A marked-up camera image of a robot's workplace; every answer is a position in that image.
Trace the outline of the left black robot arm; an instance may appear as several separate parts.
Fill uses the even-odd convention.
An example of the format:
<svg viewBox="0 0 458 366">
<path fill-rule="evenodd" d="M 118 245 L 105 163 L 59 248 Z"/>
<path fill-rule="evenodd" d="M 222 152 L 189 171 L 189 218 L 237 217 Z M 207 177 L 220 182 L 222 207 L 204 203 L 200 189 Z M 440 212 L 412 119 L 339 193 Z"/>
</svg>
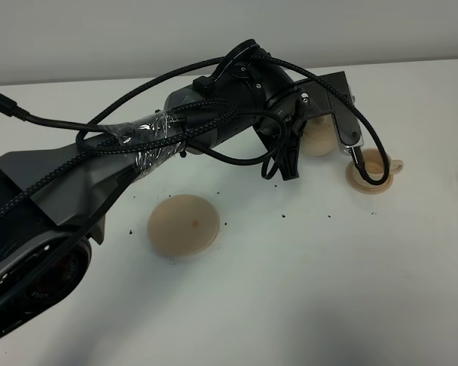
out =
<svg viewBox="0 0 458 366">
<path fill-rule="evenodd" d="M 0 93 L 0 113 L 45 127 L 74 130 L 59 149 L 0 156 L 0 338 L 67 297 L 83 279 L 105 215 L 137 179 L 174 155 L 215 154 L 253 128 L 266 147 L 232 165 L 260 165 L 265 179 L 297 175 L 298 140 L 308 94 L 252 41 L 212 59 L 214 71 L 172 92 L 164 107 L 135 122 L 105 118 L 146 90 L 183 74 L 168 72 L 130 91 L 87 124 L 48 120 Z"/>
</svg>

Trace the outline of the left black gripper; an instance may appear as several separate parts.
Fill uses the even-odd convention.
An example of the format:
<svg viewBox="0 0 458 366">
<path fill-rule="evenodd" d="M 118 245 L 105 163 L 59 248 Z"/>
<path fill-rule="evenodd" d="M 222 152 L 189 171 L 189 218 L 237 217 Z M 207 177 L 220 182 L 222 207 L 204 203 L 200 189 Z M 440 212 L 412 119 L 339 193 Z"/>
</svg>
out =
<svg viewBox="0 0 458 366">
<path fill-rule="evenodd" d="M 309 95 L 306 91 L 280 91 L 269 97 L 264 91 L 254 91 L 254 106 L 272 112 L 284 120 L 288 131 L 277 152 L 276 162 L 283 180 L 299 177 L 298 157 L 303 117 L 309 110 Z M 257 117 L 253 126 L 257 136 L 268 149 L 278 139 L 278 125 L 268 117 Z"/>
</svg>

